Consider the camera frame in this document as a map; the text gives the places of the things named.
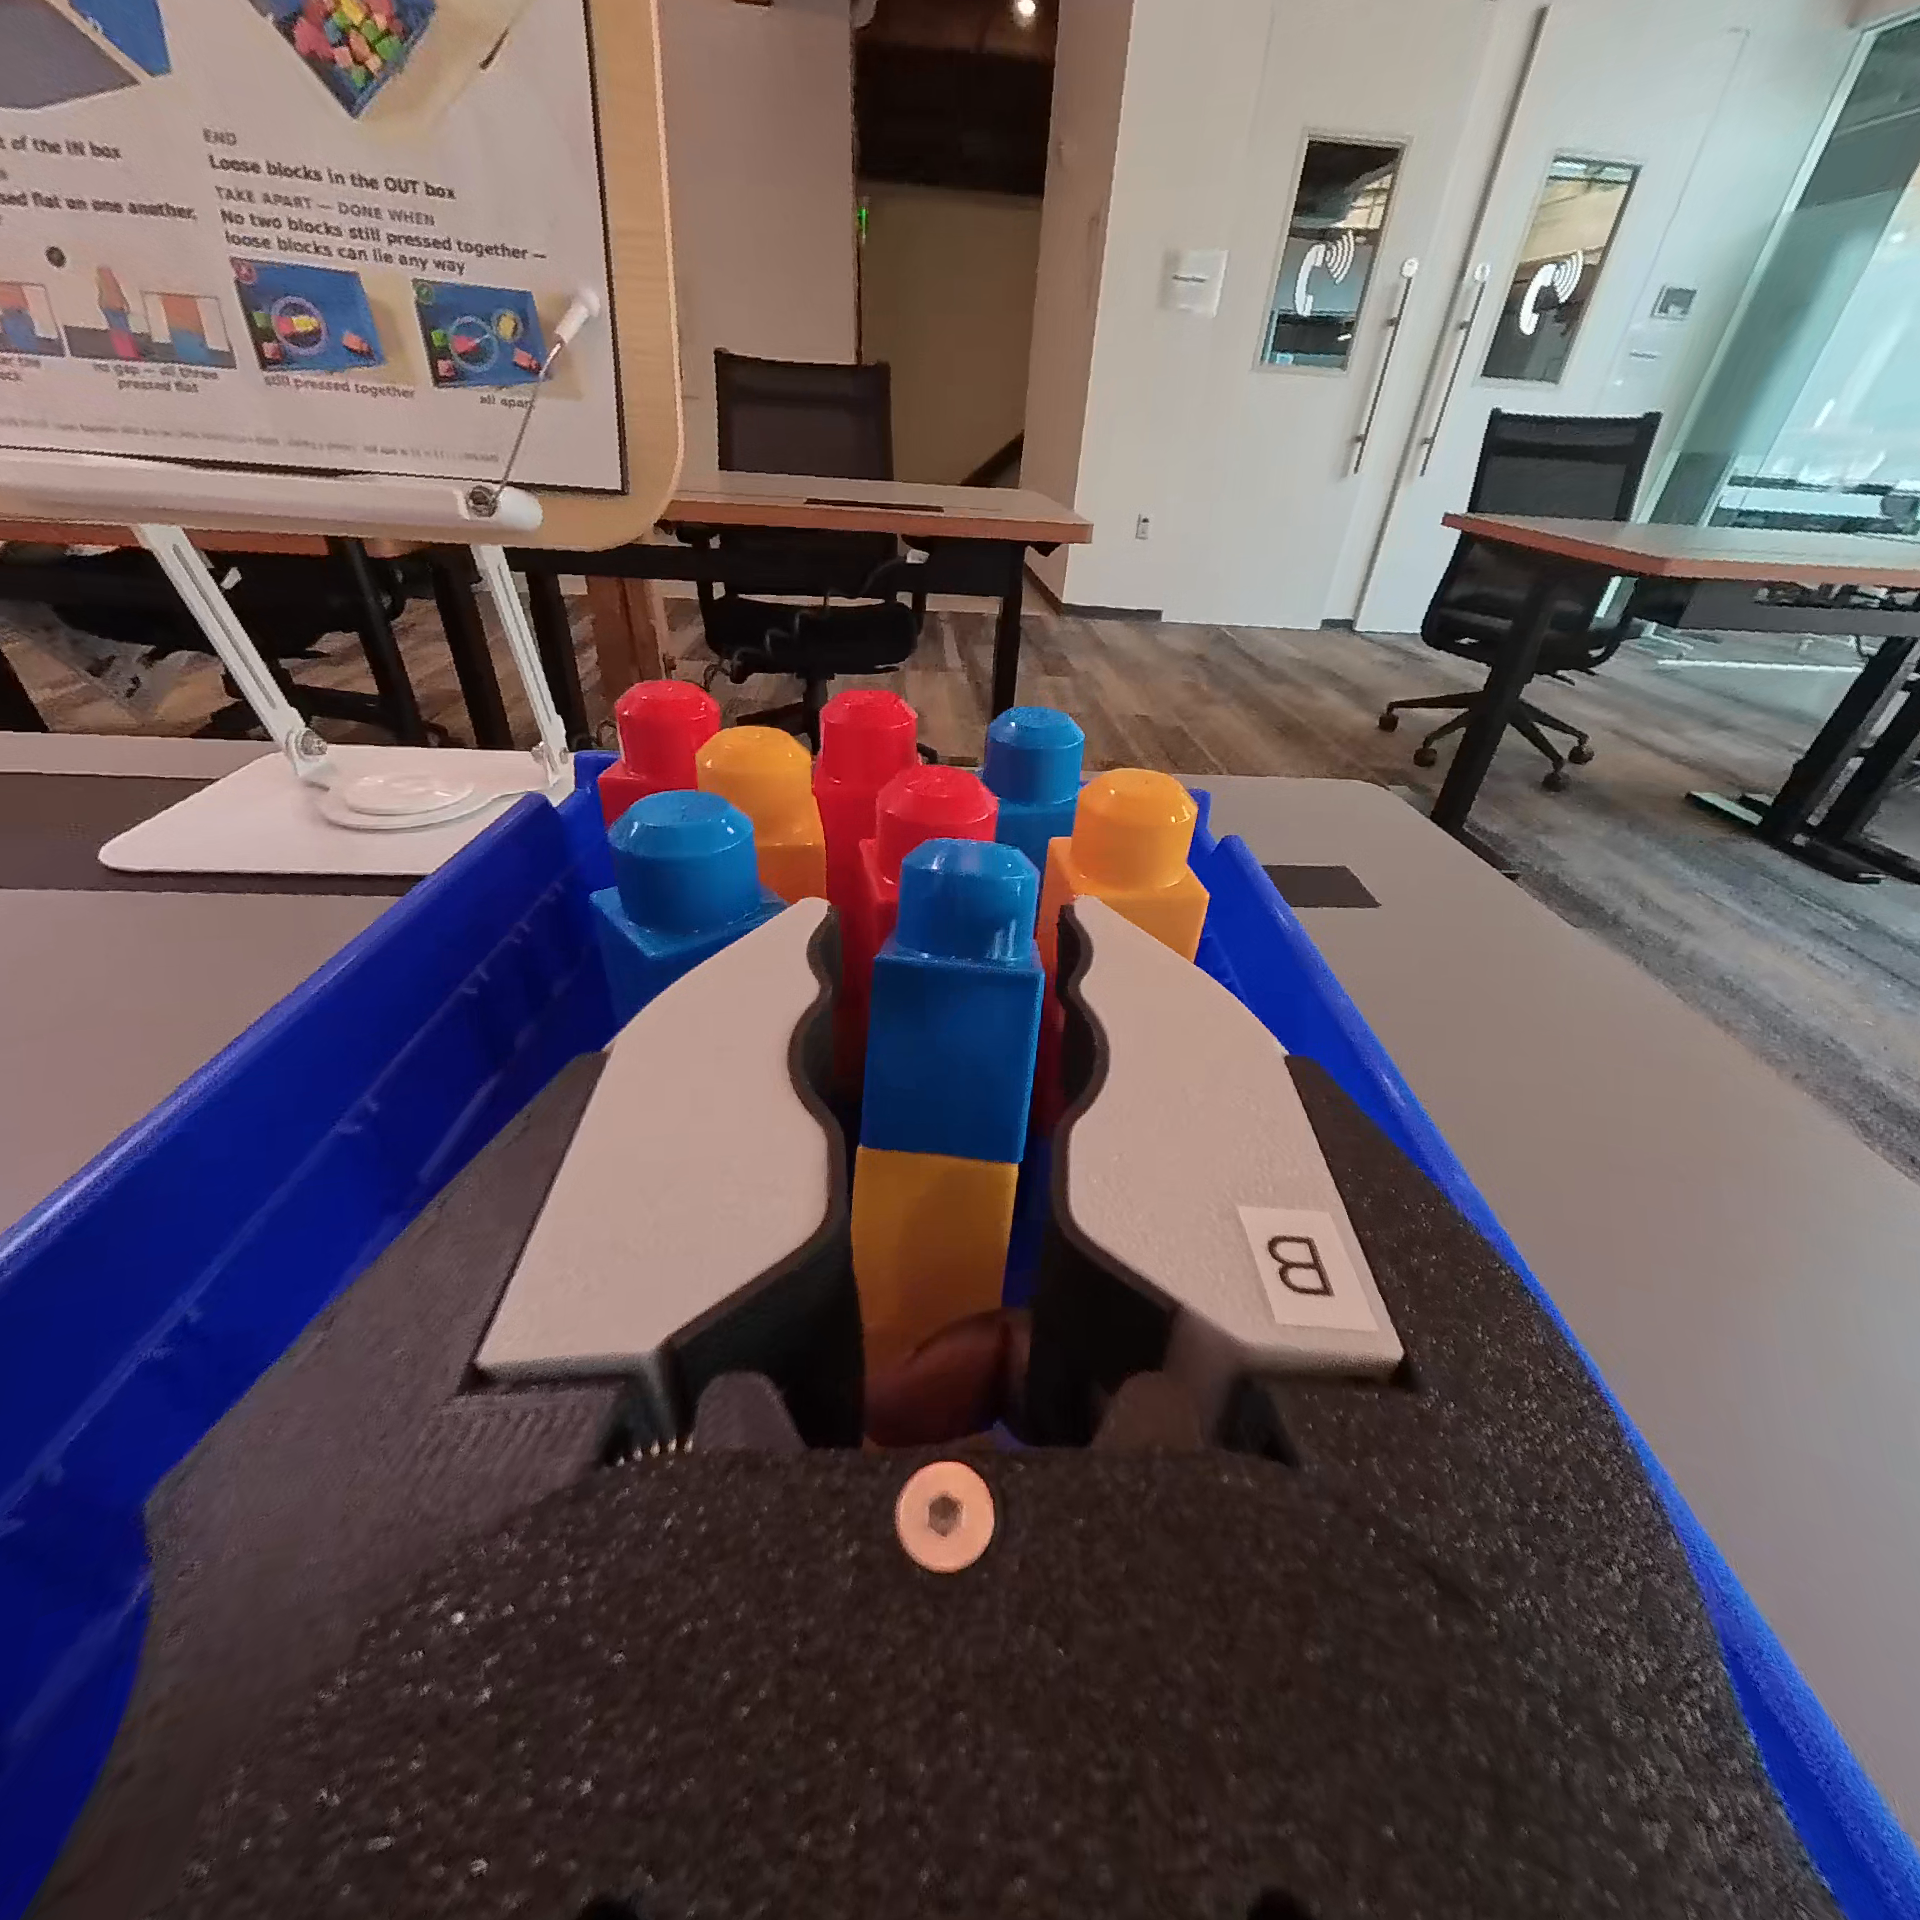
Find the printed instruction poster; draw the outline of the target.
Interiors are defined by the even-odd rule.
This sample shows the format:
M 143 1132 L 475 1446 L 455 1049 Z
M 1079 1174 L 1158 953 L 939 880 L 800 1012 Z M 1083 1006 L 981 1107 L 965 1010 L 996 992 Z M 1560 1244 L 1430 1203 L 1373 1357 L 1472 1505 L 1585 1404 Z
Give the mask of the printed instruction poster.
M 618 493 L 580 2 L 6 2 L 4 449 Z

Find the orange toy block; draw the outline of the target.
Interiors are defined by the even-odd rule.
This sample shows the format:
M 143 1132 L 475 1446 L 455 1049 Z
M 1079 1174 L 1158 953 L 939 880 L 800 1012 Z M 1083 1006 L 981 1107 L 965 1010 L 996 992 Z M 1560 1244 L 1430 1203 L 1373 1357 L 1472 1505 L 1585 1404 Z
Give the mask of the orange toy block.
M 1004 1306 L 1022 1165 L 859 1145 L 851 1270 L 875 1378 Z

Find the white door with glass pane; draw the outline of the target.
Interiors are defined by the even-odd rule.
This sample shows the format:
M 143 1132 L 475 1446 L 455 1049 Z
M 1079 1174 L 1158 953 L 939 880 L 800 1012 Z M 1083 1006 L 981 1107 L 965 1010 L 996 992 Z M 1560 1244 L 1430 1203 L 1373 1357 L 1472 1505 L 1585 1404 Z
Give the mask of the white door with glass pane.
M 1574 484 L 1486 478 L 1497 423 L 1677 427 L 1746 244 L 1726 180 L 1759 31 L 1739 4 L 1524 4 L 1467 156 L 1467 218 L 1415 412 L 1363 539 L 1353 626 L 1412 634 L 1451 515 L 1572 508 Z
M 1101 226 L 1072 610 L 1312 627 L 1360 505 L 1356 444 L 1423 273 L 1477 4 L 1132 4 Z M 1214 319 L 1167 250 L 1229 250 Z M 1153 515 L 1147 541 L 1136 515 Z

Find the glass partition wall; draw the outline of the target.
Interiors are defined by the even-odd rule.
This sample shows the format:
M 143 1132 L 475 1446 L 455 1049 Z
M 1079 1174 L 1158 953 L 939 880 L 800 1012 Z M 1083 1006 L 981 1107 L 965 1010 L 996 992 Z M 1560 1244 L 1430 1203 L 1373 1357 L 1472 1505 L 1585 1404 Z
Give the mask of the glass partition wall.
M 1868 34 L 1650 519 L 1915 537 L 1918 23 Z

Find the blue toy block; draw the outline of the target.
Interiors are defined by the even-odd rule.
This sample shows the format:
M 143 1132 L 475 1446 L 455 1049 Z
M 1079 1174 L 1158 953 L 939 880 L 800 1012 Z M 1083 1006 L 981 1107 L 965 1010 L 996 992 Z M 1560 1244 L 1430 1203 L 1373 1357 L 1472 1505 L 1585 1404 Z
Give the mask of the blue toy block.
M 996 839 L 931 837 L 900 866 L 869 988 L 860 1145 L 1019 1163 L 1044 1015 L 1042 877 Z

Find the wooden top desk black legs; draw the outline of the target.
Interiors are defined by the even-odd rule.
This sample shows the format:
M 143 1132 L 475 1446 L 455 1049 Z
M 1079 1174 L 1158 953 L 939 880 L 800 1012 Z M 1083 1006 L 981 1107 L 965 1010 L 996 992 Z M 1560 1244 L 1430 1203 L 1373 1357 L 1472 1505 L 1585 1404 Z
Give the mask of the wooden top desk black legs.
M 202 549 L 228 610 L 254 639 L 300 721 L 369 724 L 403 744 L 450 747 L 455 735 L 420 706 L 403 663 L 397 624 L 409 602 L 455 585 L 435 560 L 380 560 L 358 539 L 321 552 Z M 23 634 L 70 641 L 79 673 L 127 706 L 154 706 L 163 673 L 217 652 L 154 552 L 143 545 L 4 541 L 4 619 Z M 371 694 L 303 685 L 293 663 L 327 636 L 354 636 Z
M 655 522 L 655 537 L 608 549 L 512 547 L 511 569 L 534 593 L 540 641 L 572 650 L 559 577 L 580 575 L 614 586 L 614 610 L 594 639 L 613 663 L 598 668 L 608 703 L 644 677 L 649 645 L 657 645 L 649 600 L 633 600 L 665 582 L 693 585 L 703 610 L 722 602 L 720 590 L 795 611 L 803 598 L 824 598 L 850 586 L 850 557 L 827 539 L 891 541 L 896 555 L 865 581 L 860 600 L 896 596 L 913 606 L 934 593 L 995 596 L 995 685 L 990 721 L 1022 705 L 1022 611 L 1028 551 L 1048 555 L 1061 545 L 1092 541 L 1092 522 L 1042 493 L 911 485 L 871 478 L 789 473 L 720 473 L 675 493 Z
M 1622 577 L 1682 590 L 1688 613 L 1707 633 L 1880 639 L 1770 794 L 1691 790 L 1685 800 L 1838 880 L 1915 882 L 1915 858 L 1871 831 L 1889 790 L 1915 765 L 1915 606 L 1818 610 L 1770 600 L 1775 590 L 1804 593 L 1816 586 L 1915 596 L 1914 539 L 1476 512 L 1451 512 L 1444 526 L 1521 563 L 1529 590 L 1430 805 L 1437 829 L 1468 839 L 1476 794 L 1507 723 L 1517 713 L 1523 686 L 1542 659 L 1556 593 L 1585 581 Z

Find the cluster of stacked block towers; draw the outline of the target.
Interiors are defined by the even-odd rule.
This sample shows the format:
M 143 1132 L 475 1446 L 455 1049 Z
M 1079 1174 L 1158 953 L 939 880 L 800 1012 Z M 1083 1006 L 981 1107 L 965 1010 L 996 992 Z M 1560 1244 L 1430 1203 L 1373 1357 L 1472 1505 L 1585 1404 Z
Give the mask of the cluster of stacked block towers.
M 638 685 L 617 703 L 617 739 L 597 782 L 613 882 L 590 909 L 618 1025 L 775 909 L 824 898 L 840 933 L 835 1079 L 854 1098 L 900 871 L 937 837 L 1028 855 L 1048 971 L 1059 908 L 1072 898 L 1101 898 L 1198 959 L 1210 908 L 1192 870 L 1199 802 L 1147 770 L 1084 779 L 1084 733 L 1069 712 L 999 713 L 976 773 L 921 761 L 915 706 L 871 688 L 831 696 L 808 750 L 773 724 L 722 726 L 697 685 Z

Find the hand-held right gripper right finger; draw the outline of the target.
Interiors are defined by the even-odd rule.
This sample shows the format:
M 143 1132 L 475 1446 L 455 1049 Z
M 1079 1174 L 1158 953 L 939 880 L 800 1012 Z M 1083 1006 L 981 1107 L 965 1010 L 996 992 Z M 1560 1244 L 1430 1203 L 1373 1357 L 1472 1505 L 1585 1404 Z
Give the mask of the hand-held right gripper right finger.
M 1030 1301 L 1028 1439 L 1088 1444 L 1150 1374 L 1205 1434 L 1245 1378 L 1389 1379 L 1406 1343 L 1283 1044 L 1101 898 L 1063 905 L 1055 984 L 1066 1109 Z

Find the blue plastic bin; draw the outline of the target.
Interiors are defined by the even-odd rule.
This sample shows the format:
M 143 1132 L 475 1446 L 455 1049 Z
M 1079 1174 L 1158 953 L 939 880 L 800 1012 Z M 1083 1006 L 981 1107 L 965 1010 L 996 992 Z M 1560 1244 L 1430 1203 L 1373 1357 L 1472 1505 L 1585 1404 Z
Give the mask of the blue plastic bin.
M 1517 1271 L 1667 1507 L 1748 1733 L 1846 1914 L 1915 1914 L 1915 1842 L 1312 935 L 1202 833 L 1202 966 L 1330 1069 Z M 4 1914 L 44 1893 L 132 1698 L 141 1508 L 428 1203 L 609 1035 L 597 802 L 527 813 L 403 896 L 4 1233 Z

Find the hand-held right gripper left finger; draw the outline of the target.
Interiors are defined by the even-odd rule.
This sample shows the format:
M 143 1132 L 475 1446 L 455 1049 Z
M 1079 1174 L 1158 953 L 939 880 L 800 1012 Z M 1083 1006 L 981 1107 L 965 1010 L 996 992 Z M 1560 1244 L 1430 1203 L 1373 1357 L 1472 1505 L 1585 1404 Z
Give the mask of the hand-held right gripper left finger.
M 839 959 L 834 909 L 784 905 L 609 1040 L 475 1350 L 483 1379 L 614 1383 L 652 1440 L 755 1374 L 808 1446 L 860 1444 L 850 1149 L 824 1091 Z

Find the red toy block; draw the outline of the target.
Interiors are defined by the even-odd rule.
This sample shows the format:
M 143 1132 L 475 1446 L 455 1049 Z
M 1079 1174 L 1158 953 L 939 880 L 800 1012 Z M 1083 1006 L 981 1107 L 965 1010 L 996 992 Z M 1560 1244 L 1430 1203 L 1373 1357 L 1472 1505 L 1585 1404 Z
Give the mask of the red toy block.
M 1006 1427 L 1025 1432 L 1030 1309 L 992 1309 L 947 1325 L 905 1355 L 869 1366 L 863 1437 L 878 1448 L 957 1446 Z

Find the black mesh office chair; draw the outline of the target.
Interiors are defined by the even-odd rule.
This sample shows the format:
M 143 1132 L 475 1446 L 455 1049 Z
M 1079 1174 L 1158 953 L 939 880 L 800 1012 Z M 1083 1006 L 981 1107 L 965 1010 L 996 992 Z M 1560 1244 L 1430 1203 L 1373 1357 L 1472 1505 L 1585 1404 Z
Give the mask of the black mesh office chair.
M 713 350 L 717 454 L 726 472 L 892 478 L 888 365 L 789 363 Z M 734 685 L 793 677 L 797 699 L 749 713 L 821 744 L 831 681 L 896 670 L 917 648 L 926 596 L 886 532 L 697 532 L 729 563 L 697 582 L 708 652 Z
M 1572 517 L 1624 523 L 1634 515 L 1662 412 L 1638 417 L 1546 417 L 1491 410 L 1468 495 L 1468 515 Z M 1468 729 L 1493 690 L 1508 641 L 1526 629 L 1539 592 L 1540 555 L 1462 532 L 1428 606 L 1423 645 L 1485 668 L 1472 694 L 1398 697 L 1381 708 L 1391 732 L 1407 712 L 1445 708 L 1452 717 L 1428 732 L 1415 764 L 1437 764 L 1437 744 Z M 1534 679 L 1569 685 L 1598 673 L 1628 636 L 1624 619 L 1602 627 L 1598 610 L 1612 577 L 1590 566 L 1555 582 L 1548 633 L 1529 670 Z

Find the light wooden backing board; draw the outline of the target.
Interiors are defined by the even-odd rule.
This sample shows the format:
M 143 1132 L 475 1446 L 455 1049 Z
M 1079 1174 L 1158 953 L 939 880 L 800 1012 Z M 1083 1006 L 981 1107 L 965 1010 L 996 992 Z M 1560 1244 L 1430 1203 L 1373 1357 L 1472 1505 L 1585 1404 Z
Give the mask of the light wooden backing board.
M 594 153 L 608 285 L 580 330 L 609 350 L 623 480 L 618 493 L 530 488 L 507 472 L 477 485 L 491 515 L 483 541 L 600 552 L 642 539 L 685 473 L 685 377 L 673 261 L 659 7 L 590 2 L 585 31 L 594 93 Z

